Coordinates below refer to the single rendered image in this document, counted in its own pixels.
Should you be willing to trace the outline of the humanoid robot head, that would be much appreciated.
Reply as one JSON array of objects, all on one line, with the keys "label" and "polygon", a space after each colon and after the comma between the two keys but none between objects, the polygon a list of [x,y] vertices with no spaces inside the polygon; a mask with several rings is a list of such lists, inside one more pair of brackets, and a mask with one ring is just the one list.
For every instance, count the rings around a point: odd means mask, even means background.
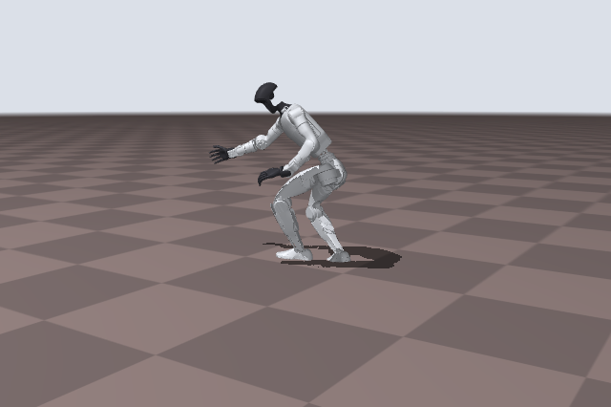
[{"label": "humanoid robot head", "polygon": [[[274,106],[271,103],[270,99],[274,97],[273,91],[276,88],[277,88],[277,85],[272,82],[267,82],[263,84],[256,92],[255,102],[262,103],[268,109],[268,111],[271,112],[272,114],[275,114],[276,111],[279,111],[282,117],[284,112],[281,113],[281,111],[283,110],[283,108],[285,106],[289,107],[292,104],[286,104],[284,102],[280,102],[278,105]],[[287,109],[287,107],[285,107],[285,109]]]}]

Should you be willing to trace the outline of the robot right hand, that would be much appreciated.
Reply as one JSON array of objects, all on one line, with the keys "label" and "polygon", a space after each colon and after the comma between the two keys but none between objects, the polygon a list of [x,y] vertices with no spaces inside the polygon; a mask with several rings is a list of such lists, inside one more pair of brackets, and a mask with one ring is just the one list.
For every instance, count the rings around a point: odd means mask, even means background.
[{"label": "robot right hand", "polygon": [[[211,156],[210,156],[210,158],[212,158],[212,157],[214,157],[214,156],[217,156],[217,155],[220,155],[220,156],[218,156],[218,157],[216,157],[216,158],[212,159],[212,161],[222,158],[221,160],[214,162],[214,164],[216,164],[216,163],[218,163],[218,162],[221,162],[221,161],[226,161],[226,160],[228,160],[228,159],[234,159],[234,158],[229,158],[227,151],[233,150],[233,149],[235,149],[235,148],[227,148],[227,149],[226,149],[226,148],[224,148],[224,147],[222,147],[222,146],[219,146],[219,145],[214,145],[213,147],[214,147],[214,148],[220,148],[220,149],[216,149],[216,150],[210,151],[210,152],[209,152],[209,154],[214,153],[214,152],[219,152],[219,153],[216,153],[216,154],[214,154],[214,155],[211,155]],[[235,157],[235,158],[236,158],[236,157]]]}]

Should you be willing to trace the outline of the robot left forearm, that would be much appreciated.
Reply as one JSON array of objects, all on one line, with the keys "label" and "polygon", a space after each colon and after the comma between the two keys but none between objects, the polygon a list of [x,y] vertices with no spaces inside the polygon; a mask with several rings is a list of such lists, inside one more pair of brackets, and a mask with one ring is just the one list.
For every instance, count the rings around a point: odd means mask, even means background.
[{"label": "robot left forearm", "polygon": [[299,170],[306,161],[310,160],[310,153],[313,150],[313,147],[313,141],[310,139],[306,140],[298,154],[289,162],[289,164],[284,166],[283,171],[288,170],[291,172],[291,175],[287,178],[292,177],[293,174]]}]

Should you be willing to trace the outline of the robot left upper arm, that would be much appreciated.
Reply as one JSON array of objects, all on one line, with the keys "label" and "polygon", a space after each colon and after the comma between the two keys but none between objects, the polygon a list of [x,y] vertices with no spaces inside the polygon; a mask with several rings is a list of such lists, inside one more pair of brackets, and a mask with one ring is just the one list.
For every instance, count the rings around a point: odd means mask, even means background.
[{"label": "robot left upper arm", "polygon": [[306,119],[304,110],[301,107],[294,108],[288,112],[288,118],[290,122],[296,126],[300,135],[303,136],[305,140],[310,139],[313,141],[314,147],[311,153],[318,152],[320,143]]}]

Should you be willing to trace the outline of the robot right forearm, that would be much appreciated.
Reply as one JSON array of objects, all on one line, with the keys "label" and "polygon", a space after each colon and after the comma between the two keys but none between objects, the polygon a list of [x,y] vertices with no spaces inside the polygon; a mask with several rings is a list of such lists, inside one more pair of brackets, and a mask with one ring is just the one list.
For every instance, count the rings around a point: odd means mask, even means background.
[{"label": "robot right forearm", "polygon": [[244,143],[243,145],[238,145],[235,149],[227,151],[229,158],[235,158],[237,156],[242,156],[244,153],[248,154],[251,152],[257,151],[256,146],[256,138],[251,140],[248,143]]}]

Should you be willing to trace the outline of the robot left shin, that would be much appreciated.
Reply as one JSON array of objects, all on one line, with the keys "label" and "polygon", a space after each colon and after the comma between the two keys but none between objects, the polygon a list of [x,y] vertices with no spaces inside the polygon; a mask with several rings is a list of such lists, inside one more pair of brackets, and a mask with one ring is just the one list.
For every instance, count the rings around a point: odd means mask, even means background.
[{"label": "robot left shin", "polygon": [[[295,250],[298,252],[303,252],[303,243],[299,234],[299,225],[295,216],[295,212],[293,208],[289,209],[289,204],[287,201],[276,201],[273,204],[270,204],[272,212],[281,227],[283,233],[288,238],[289,242],[294,246]],[[300,251],[302,250],[302,251]]]}]

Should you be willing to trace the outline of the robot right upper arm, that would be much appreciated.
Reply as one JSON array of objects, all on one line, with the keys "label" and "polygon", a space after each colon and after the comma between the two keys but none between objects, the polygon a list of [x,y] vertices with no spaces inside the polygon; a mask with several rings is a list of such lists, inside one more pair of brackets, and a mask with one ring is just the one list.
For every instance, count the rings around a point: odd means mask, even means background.
[{"label": "robot right upper arm", "polygon": [[256,146],[257,148],[264,150],[267,148],[275,139],[279,137],[284,131],[280,126],[279,118],[276,120],[275,124],[268,130],[267,135],[259,135],[256,137]]}]

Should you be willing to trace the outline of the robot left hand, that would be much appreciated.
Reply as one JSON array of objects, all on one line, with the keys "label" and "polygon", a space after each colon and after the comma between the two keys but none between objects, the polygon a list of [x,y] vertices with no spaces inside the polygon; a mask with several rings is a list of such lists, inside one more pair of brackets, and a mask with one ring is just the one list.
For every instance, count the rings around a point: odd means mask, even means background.
[{"label": "robot left hand", "polygon": [[289,177],[291,175],[291,172],[288,170],[283,171],[283,169],[284,167],[280,166],[280,168],[269,168],[268,170],[263,171],[258,178],[259,186],[261,186],[261,182],[266,179],[275,178],[277,176],[281,176],[282,178]]}]

